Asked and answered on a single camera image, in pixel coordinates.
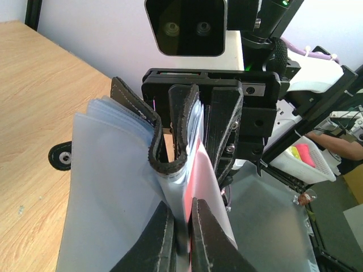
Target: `pink object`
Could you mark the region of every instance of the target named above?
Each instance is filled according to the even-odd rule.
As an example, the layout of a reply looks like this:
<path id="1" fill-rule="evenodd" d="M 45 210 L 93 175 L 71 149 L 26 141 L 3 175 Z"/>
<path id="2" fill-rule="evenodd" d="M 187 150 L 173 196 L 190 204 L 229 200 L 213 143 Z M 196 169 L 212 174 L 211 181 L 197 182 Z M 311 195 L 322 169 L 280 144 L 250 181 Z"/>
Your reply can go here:
<path id="1" fill-rule="evenodd" d="M 295 147 L 297 151 L 299 151 L 301 160 L 307 165 L 315 168 L 315 163 L 309 153 L 309 145 L 306 143 L 300 143 L 295 145 Z"/>

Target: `yellow object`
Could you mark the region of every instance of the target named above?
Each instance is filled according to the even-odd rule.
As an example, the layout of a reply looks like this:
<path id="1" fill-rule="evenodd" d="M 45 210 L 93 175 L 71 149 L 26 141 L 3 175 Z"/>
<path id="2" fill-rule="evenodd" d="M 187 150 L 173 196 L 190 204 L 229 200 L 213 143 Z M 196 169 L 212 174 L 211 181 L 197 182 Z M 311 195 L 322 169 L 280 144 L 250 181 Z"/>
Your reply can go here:
<path id="1" fill-rule="evenodd" d="M 297 150 L 296 147 L 294 146 L 290 146 L 289 147 L 289 151 L 291 152 L 291 154 L 293 154 L 293 156 L 298 159 L 298 160 L 301 160 L 301 157 L 300 157 L 300 154 L 299 154 L 299 151 Z"/>

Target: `human arm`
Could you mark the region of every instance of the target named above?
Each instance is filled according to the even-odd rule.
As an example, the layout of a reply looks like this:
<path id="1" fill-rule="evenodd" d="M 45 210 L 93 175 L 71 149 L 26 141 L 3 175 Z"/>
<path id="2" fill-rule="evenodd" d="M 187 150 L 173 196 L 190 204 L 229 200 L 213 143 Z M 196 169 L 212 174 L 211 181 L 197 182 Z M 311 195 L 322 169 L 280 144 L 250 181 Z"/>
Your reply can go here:
<path id="1" fill-rule="evenodd" d="M 349 143 L 346 140 L 325 134 L 316 135 L 312 131 L 306 136 L 342 158 L 355 161 L 363 160 L 363 146 L 357 142 Z"/>

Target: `white wall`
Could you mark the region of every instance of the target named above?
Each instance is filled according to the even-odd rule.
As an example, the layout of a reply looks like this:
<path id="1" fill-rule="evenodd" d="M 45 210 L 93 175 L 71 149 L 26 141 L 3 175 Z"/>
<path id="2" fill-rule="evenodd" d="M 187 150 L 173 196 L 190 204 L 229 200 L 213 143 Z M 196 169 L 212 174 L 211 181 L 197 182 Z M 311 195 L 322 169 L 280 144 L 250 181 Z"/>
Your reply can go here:
<path id="1" fill-rule="evenodd" d="M 0 0 L 0 22 L 25 21 L 27 0 Z"/>
<path id="2" fill-rule="evenodd" d="M 139 88 L 147 69 L 179 65 L 157 56 L 144 1 L 44 0 L 38 30 L 105 75 Z M 321 45 L 355 70 L 363 63 L 362 5 L 305 0 L 284 36 L 302 48 Z"/>
<path id="3" fill-rule="evenodd" d="M 299 48 L 320 45 L 341 64 L 363 64 L 363 1 L 305 0 L 284 35 Z"/>

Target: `black pole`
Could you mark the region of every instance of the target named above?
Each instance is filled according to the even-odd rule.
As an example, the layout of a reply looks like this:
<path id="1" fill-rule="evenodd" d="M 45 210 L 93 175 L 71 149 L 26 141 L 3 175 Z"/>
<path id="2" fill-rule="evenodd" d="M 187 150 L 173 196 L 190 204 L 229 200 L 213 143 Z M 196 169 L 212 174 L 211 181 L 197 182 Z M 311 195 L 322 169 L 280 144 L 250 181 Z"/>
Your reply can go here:
<path id="1" fill-rule="evenodd" d="M 37 31 L 42 0 L 28 0 L 25 24 Z"/>

